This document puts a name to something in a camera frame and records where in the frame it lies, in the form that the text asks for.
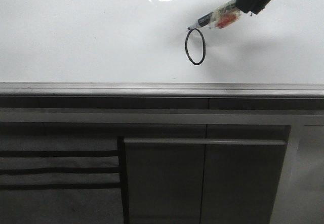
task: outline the white surface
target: white surface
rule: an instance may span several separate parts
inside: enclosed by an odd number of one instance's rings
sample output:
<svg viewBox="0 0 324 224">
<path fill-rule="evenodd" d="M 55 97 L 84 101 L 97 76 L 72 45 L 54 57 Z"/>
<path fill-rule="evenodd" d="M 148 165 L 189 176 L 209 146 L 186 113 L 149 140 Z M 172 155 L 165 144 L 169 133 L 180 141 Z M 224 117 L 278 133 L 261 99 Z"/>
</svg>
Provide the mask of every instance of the white surface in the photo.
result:
<svg viewBox="0 0 324 224">
<path fill-rule="evenodd" d="M 324 0 L 273 0 L 202 29 L 193 66 L 186 28 L 226 1 L 0 0 L 0 81 L 324 83 Z"/>
</svg>

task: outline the cabinet door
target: cabinet door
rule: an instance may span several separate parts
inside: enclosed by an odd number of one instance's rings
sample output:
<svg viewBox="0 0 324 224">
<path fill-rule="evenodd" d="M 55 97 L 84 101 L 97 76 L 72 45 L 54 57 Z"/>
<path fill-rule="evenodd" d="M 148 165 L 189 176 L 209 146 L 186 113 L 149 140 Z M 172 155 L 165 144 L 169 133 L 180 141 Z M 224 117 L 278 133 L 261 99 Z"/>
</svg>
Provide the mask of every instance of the cabinet door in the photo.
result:
<svg viewBox="0 0 324 224">
<path fill-rule="evenodd" d="M 131 224 L 199 224 L 204 146 L 126 144 Z"/>
<path fill-rule="evenodd" d="M 285 150 L 207 145 L 201 223 L 269 224 Z"/>
<path fill-rule="evenodd" d="M 306 126 L 301 134 L 285 202 L 271 224 L 324 223 L 324 126 Z"/>
</svg>

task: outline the marker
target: marker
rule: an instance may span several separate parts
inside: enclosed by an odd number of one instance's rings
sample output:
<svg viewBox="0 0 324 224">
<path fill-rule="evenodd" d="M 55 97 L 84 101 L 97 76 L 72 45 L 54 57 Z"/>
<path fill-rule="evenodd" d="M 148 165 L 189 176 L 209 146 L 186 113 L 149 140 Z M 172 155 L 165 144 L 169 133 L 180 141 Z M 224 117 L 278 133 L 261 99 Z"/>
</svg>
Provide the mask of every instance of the marker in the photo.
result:
<svg viewBox="0 0 324 224">
<path fill-rule="evenodd" d="M 220 19 L 220 16 L 226 13 L 229 13 L 236 8 L 235 6 L 236 0 L 230 0 L 229 2 L 225 3 L 224 5 L 220 6 L 219 8 L 215 9 L 213 12 L 204 15 L 203 17 L 199 18 L 193 25 L 188 27 L 189 30 L 194 28 L 201 28 L 205 27 L 206 25 Z"/>
<path fill-rule="evenodd" d="M 197 22 L 195 22 L 193 25 L 188 27 L 189 30 L 194 28 L 201 28 L 209 24 L 211 18 L 213 16 L 213 12 L 208 13 L 207 15 L 204 15 L 203 17 L 199 18 Z"/>
</svg>

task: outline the cabinet handle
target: cabinet handle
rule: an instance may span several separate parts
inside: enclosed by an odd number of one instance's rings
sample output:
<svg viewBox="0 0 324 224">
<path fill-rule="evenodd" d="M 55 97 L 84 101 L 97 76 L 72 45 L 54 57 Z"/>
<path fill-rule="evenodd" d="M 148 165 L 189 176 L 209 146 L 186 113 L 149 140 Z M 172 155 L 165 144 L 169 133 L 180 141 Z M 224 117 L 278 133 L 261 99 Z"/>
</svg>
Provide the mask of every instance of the cabinet handle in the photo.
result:
<svg viewBox="0 0 324 224">
<path fill-rule="evenodd" d="M 246 139 L 194 139 L 194 138 L 124 138 L 125 143 L 145 144 L 198 144 L 198 145 L 254 145 L 282 146 L 282 140 L 246 140 Z"/>
</svg>

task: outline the black stripe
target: black stripe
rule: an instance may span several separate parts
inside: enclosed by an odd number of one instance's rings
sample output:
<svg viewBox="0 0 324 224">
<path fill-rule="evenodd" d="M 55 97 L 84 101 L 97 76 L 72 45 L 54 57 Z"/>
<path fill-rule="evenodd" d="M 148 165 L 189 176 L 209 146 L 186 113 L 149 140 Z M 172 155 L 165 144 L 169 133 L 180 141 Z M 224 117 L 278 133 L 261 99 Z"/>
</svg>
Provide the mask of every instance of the black stripe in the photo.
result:
<svg viewBox="0 0 324 224">
<path fill-rule="evenodd" d="M 126 150 L 123 137 L 118 137 L 117 148 L 119 151 L 119 179 L 120 179 L 120 191 L 121 201 L 123 203 L 124 224 L 130 224 L 130 210 L 129 210 L 129 194 L 128 194 L 128 178 L 127 178 L 127 162 L 126 162 Z"/>
<path fill-rule="evenodd" d="M 27 175 L 44 173 L 119 173 L 118 167 L 92 167 L 92 168 L 72 168 L 72 167 L 45 167 L 31 169 L 3 169 L 0 175 Z"/>
<path fill-rule="evenodd" d="M 89 189 L 117 189 L 120 183 L 105 184 L 50 184 L 50 185 L 0 185 L 2 190 L 51 190 L 51 189 L 67 189 L 67 190 L 89 190 Z"/>
<path fill-rule="evenodd" d="M 0 157 L 114 157 L 118 151 L 0 151 Z"/>
</svg>

